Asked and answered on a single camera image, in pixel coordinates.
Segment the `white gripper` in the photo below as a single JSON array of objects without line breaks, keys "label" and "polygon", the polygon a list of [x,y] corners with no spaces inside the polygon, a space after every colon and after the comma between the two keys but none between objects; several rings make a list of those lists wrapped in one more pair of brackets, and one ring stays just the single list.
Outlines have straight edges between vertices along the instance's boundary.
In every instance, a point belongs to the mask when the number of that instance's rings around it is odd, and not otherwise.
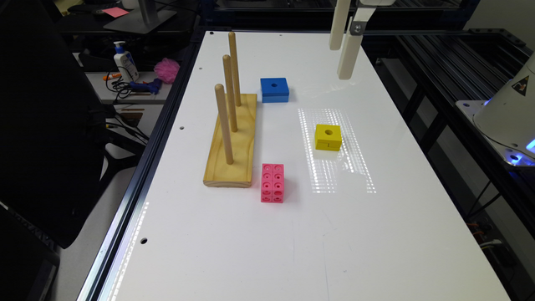
[{"label": "white gripper", "polygon": [[[358,0],[356,2],[357,8],[349,25],[350,33],[346,34],[342,46],[337,71],[339,79],[351,79],[363,40],[362,35],[376,8],[390,6],[393,3],[395,3],[395,0]],[[330,50],[339,50],[341,48],[350,4],[350,0],[338,0],[336,2],[329,36]]]}]

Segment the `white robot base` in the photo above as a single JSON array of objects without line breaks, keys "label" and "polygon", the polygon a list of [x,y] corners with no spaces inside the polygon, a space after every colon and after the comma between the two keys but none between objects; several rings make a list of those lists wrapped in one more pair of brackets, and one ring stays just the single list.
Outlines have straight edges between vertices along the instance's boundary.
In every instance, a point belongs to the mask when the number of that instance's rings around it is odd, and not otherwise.
[{"label": "white robot base", "polygon": [[510,166],[534,166],[534,57],[489,100],[456,107]]}]

